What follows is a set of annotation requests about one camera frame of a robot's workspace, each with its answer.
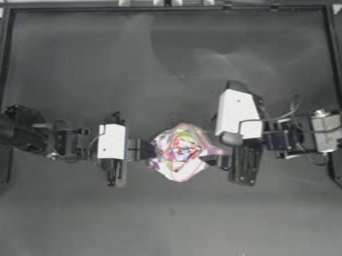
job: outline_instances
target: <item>black surface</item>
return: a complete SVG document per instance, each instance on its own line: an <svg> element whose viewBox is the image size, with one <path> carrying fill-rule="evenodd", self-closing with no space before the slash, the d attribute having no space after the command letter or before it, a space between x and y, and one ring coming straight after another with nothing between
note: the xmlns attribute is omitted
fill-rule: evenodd
<svg viewBox="0 0 342 256"><path fill-rule="evenodd" d="M130 135L149 139L182 121L208 125L227 79L249 85L272 114L296 93L305 110L335 106L320 13L15 17L5 105L92 127L120 110ZM142 163L128 169L128 188L112 190L89 163L18 152L0 198L1 253L339 255L340 191L305 159L265 154L253 188L213 169L184 184Z"/></svg>

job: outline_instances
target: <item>black metal part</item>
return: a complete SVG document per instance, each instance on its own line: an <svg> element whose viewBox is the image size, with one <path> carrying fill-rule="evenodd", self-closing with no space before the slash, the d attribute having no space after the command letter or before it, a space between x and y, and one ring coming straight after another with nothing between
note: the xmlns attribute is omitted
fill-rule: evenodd
<svg viewBox="0 0 342 256"><path fill-rule="evenodd" d="M0 141L22 151L42 154L46 149L46 133L34 128L43 123L41 114L23 106L6 108L0 115Z"/></svg>
<svg viewBox="0 0 342 256"><path fill-rule="evenodd" d="M126 151L126 161L140 161L156 157L154 147L140 139L128 140Z"/></svg>
<svg viewBox="0 0 342 256"><path fill-rule="evenodd" d="M260 139L243 141L241 147L232 149L228 181L244 186L253 186L259 171L263 145Z"/></svg>
<svg viewBox="0 0 342 256"><path fill-rule="evenodd" d="M231 170L231 155L208 155L200 156L198 159L206 163L206 165L221 169L223 171Z"/></svg>
<svg viewBox="0 0 342 256"><path fill-rule="evenodd" d="M86 128L56 130L52 133L53 143L49 157L66 162L86 160L90 156L90 131Z"/></svg>
<svg viewBox="0 0 342 256"><path fill-rule="evenodd" d="M263 143L276 158L287 159L305 153L297 148L304 143L304 135L291 119L265 122L264 127Z"/></svg>

